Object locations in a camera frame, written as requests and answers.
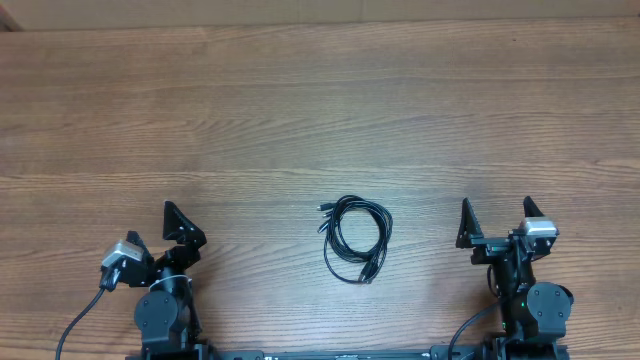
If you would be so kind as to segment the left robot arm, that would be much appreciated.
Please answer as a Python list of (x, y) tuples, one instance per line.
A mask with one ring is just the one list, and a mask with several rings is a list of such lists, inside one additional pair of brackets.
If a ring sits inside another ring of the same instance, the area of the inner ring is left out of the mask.
[(200, 259), (207, 243), (204, 232), (177, 205), (164, 203), (163, 238), (176, 245), (154, 258), (139, 235), (131, 231), (127, 241), (142, 249), (139, 265), (130, 264), (130, 287), (146, 287), (138, 301), (134, 321), (141, 332), (141, 359), (214, 359), (216, 353), (202, 332), (194, 303), (192, 280), (186, 270)]

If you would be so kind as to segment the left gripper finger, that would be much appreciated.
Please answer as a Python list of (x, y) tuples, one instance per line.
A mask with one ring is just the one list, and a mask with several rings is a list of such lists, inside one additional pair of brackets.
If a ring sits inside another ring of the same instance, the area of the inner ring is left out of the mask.
[(128, 231), (126, 236), (126, 241), (141, 249), (143, 261), (153, 260), (153, 257), (149, 252), (148, 248), (146, 247), (146, 245), (144, 244), (144, 241), (136, 231)]
[(172, 201), (164, 202), (162, 236), (189, 247), (201, 247), (207, 243), (205, 233), (189, 220)]

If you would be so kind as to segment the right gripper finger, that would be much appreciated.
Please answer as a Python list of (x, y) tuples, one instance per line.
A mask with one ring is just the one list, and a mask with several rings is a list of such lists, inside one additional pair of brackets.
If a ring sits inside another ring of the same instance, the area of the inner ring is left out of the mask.
[(457, 248), (473, 248), (484, 239), (481, 226), (474, 213), (469, 198), (464, 198), (461, 205), (461, 219), (456, 237)]
[(527, 218), (544, 217), (544, 213), (539, 209), (534, 200), (530, 196), (526, 196), (523, 200), (524, 215)]

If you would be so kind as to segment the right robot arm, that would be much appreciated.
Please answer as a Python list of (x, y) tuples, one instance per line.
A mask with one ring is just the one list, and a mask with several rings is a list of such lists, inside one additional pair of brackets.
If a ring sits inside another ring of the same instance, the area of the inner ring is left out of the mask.
[[(574, 296), (566, 287), (539, 282), (533, 263), (551, 254), (559, 236), (553, 220), (529, 196), (523, 200), (524, 218), (503, 237), (487, 237), (471, 201), (461, 205), (456, 246), (470, 249), (473, 265), (487, 267), (487, 283), (496, 302), (468, 319), (452, 336), (449, 359), (567, 359), (558, 340), (566, 336)], [(481, 344), (462, 348), (457, 341), (479, 319), (498, 311), (502, 330), (487, 335)]]

